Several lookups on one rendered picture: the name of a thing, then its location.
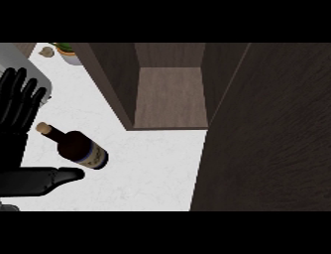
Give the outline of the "potted green plant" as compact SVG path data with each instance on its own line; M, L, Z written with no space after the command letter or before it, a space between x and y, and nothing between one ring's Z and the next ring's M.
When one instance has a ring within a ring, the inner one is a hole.
M73 49L68 43L53 43L53 46L56 47L56 50L68 64L71 65L82 64L76 56L76 53L73 52Z

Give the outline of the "brown wooden cabinet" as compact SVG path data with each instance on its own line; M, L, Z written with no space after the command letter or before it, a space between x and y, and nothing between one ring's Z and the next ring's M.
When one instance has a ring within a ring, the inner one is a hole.
M125 130L205 130L248 43L73 43Z

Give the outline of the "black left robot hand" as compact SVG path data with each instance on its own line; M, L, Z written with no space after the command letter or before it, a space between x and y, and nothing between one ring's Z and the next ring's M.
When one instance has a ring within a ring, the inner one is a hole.
M60 185L84 177L79 168L22 168L28 132L47 89L26 70L8 67L0 77L0 197L45 195Z

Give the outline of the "dark wooden cabinet door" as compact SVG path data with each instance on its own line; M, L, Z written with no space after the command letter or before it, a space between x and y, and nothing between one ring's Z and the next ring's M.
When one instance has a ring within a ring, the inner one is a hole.
M190 208L331 211L331 43L248 45Z

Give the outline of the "dark wine bottle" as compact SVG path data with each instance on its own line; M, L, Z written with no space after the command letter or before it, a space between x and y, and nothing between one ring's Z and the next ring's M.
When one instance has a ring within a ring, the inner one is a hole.
M59 155L81 166L99 170L107 163L107 152L94 141L79 132L63 133L56 127L39 122L37 131L57 143Z

